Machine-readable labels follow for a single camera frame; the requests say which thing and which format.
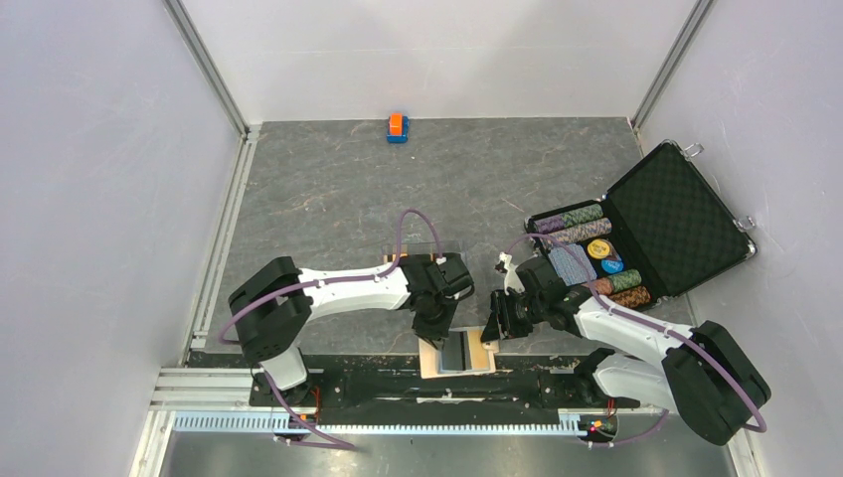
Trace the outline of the gold striped credit card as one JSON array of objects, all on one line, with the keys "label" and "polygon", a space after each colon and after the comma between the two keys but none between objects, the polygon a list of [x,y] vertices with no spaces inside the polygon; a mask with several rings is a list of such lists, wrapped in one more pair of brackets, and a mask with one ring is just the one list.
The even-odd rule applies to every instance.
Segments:
[{"label": "gold striped credit card", "polygon": [[482,332],[479,330],[466,332],[466,350],[472,371],[488,370],[490,368],[488,350],[481,341],[481,335]]}]

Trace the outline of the beige leather card holder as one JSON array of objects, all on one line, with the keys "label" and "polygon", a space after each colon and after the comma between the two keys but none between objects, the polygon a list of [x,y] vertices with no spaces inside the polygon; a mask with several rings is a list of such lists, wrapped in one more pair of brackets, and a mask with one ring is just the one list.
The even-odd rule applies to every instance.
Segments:
[{"label": "beige leather card holder", "polygon": [[481,376],[496,372],[497,339],[484,341],[480,327],[457,328],[436,345],[419,339],[420,374],[424,380]]}]

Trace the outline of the black and yellow credit cards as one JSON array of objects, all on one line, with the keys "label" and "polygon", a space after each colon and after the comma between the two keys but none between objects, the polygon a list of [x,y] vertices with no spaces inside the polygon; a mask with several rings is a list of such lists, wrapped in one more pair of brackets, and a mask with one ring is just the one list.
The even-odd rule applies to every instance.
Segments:
[{"label": "black and yellow credit cards", "polygon": [[402,252],[400,252],[400,253],[396,253],[396,252],[394,252],[394,253],[388,253],[388,254],[385,254],[385,255],[384,255],[384,263],[393,262],[393,261],[395,261],[396,259],[401,259],[401,258],[404,258],[404,257],[406,257],[406,256],[408,256],[408,255],[409,255],[409,254],[408,254],[407,252],[405,252],[405,251],[402,251]]}]

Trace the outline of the clear acrylic card box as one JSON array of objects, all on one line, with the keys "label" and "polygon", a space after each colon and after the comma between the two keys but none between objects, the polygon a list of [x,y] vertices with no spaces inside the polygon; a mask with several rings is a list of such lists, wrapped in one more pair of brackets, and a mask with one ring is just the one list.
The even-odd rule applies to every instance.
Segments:
[{"label": "clear acrylic card box", "polygon": [[438,257],[441,251],[444,255],[458,254],[463,260],[467,260],[467,251],[464,247],[464,242],[460,240],[441,240],[436,241],[417,241],[402,243],[401,246],[384,245],[381,248],[382,262],[384,262],[384,255],[388,253],[407,252],[409,255],[429,255],[432,259]]}]

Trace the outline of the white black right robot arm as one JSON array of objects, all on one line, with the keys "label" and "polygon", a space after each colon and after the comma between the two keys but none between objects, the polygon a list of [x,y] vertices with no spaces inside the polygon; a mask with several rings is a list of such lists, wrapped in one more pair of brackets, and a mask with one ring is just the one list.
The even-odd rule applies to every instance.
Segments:
[{"label": "white black right robot arm", "polygon": [[544,257],[515,265],[501,253],[503,286],[492,293],[487,340],[529,335],[535,325],[601,342],[575,369],[574,390],[587,405],[630,398],[678,414],[704,440],[724,445],[743,428],[766,430],[760,409],[771,388],[722,325],[658,320],[567,285]]}]

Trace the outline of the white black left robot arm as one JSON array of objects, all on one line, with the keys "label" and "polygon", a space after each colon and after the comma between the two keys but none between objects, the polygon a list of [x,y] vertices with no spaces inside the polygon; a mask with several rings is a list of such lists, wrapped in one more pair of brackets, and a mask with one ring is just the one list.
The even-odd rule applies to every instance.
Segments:
[{"label": "white black left robot arm", "polygon": [[224,328],[236,331],[245,359],[268,374],[276,394],[296,405],[312,392],[295,344],[308,322],[356,311],[409,311],[415,335],[439,345],[458,303],[474,290],[458,253],[405,254],[374,267],[328,271],[298,267],[281,256],[231,293],[232,318]]}]

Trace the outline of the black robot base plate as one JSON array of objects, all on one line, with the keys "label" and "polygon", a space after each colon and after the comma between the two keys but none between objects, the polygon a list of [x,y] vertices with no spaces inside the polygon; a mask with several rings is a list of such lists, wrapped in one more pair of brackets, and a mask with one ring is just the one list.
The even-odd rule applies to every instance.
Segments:
[{"label": "black robot base plate", "polygon": [[580,356],[502,356],[496,372],[424,380],[411,355],[308,355],[307,381],[283,397],[321,424],[549,423],[561,409],[604,414],[640,406],[599,397],[575,368]]}]

